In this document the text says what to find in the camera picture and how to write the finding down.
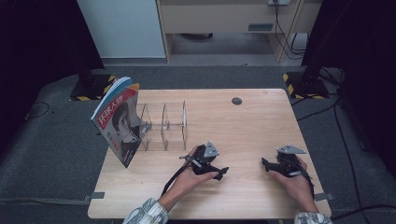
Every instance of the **magazine cover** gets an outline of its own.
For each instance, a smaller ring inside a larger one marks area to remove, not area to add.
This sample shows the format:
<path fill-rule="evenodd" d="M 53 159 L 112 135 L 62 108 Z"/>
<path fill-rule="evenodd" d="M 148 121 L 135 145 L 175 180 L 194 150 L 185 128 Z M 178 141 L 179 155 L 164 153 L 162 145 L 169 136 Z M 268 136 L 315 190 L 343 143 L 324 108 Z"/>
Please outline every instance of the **magazine cover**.
<path fill-rule="evenodd" d="M 125 167 L 140 146 L 140 118 L 136 114 L 139 84 L 129 77 L 115 81 L 91 120 Z"/>

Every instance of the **acrylic divider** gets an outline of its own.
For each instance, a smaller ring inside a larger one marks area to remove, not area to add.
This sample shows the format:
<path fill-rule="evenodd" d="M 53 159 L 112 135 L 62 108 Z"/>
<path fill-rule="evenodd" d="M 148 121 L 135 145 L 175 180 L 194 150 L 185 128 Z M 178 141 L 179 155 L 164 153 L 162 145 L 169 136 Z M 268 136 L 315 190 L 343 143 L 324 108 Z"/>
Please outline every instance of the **acrylic divider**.
<path fill-rule="evenodd" d="M 138 104 L 141 145 L 138 150 L 186 150 L 186 104 Z"/>

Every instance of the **human hand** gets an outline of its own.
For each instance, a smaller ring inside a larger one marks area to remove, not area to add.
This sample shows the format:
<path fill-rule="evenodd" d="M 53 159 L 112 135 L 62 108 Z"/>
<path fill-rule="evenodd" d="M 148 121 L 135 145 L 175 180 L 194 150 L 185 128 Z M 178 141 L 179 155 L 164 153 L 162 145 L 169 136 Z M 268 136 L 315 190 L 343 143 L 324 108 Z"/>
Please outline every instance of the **human hand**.
<path fill-rule="evenodd" d="M 306 170 L 306 163 L 300 157 L 297 157 L 297 159 Z M 299 204 L 303 212 L 318 213 L 318 208 L 312 198 L 311 188 L 309 188 L 308 181 L 302 175 L 287 178 L 272 170 L 269 171 L 269 174 L 286 189 L 286 192 Z"/>
<path fill-rule="evenodd" d="M 189 155 L 192 156 L 196 149 L 197 147 L 194 147 Z M 216 175 L 218 175 L 218 172 L 209 172 L 202 175 L 196 175 L 189 166 L 177 177 L 172 187 L 166 191 L 163 196 L 161 196 L 158 202 L 166 209 L 166 211 L 169 212 L 184 195 L 189 193 L 201 183 L 212 179 Z"/>

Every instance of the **patterned sleeve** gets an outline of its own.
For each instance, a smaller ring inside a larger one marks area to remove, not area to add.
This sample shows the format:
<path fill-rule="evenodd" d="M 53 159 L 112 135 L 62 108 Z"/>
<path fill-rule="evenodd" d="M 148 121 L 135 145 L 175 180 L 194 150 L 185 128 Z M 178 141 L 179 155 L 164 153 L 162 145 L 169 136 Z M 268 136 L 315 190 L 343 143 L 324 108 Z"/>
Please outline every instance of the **patterned sleeve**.
<path fill-rule="evenodd" d="M 139 208 L 136 208 L 124 219 L 122 224 L 165 224 L 168 212 L 156 200 L 150 198 Z"/>
<path fill-rule="evenodd" d="M 332 221 L 321 213 L 300 213 L 295 217 L 294 224 L 332 224 Z"/>

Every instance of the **black curtain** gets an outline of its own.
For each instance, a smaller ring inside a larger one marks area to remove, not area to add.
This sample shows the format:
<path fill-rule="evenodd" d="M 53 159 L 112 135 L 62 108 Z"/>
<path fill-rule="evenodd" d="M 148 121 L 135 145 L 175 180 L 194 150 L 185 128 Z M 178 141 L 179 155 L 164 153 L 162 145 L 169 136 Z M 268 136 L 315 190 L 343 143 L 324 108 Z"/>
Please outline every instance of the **black curtain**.
<path fill-rule="evenodd" d="M 349 1 L 323 1 L 303 65 L 313 65 L 319 53 L 326 57 L 316 65 L 345 71 L 339 93 L 362 147 L 396 176 L 396 4 Z"/>
<path fill-rule="evenodd" d="M 95 68 L 104 66 L 77 1 L 0 0 L 1 159 L 44 85 Z"/>

